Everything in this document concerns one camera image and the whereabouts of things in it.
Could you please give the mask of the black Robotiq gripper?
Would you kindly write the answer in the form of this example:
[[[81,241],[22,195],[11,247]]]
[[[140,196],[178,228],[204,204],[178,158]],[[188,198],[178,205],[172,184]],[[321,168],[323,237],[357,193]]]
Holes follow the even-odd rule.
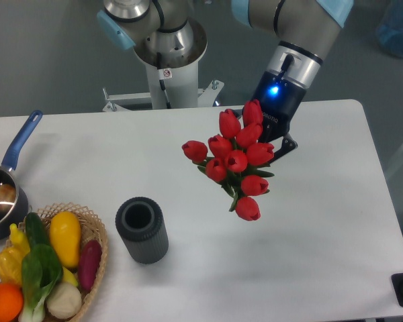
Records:
[[[269,163],[273,163],[298,147],[290,136],[289,127],[292,117],[304,98],[305,90],[285,80],[280,74],[264,72],[254,95],[245,106],[243,121],[248,125],[254,121],[263,124],[260,142],[271,142],[283,137],[281,147],[274,152]]]

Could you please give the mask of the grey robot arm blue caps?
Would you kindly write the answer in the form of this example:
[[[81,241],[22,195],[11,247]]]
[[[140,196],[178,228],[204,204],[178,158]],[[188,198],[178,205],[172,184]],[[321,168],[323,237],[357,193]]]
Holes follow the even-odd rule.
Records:
[[[279,38],[253,98],[261,104],[261,140],[281,139],[274,158],[297,146],[291,120],[344,26],[352,1],[233,1],[236,20]],[[97,21],[119,48],[144,63],[154,109],[197,107],[203,27],[186,1],[105,1]]]

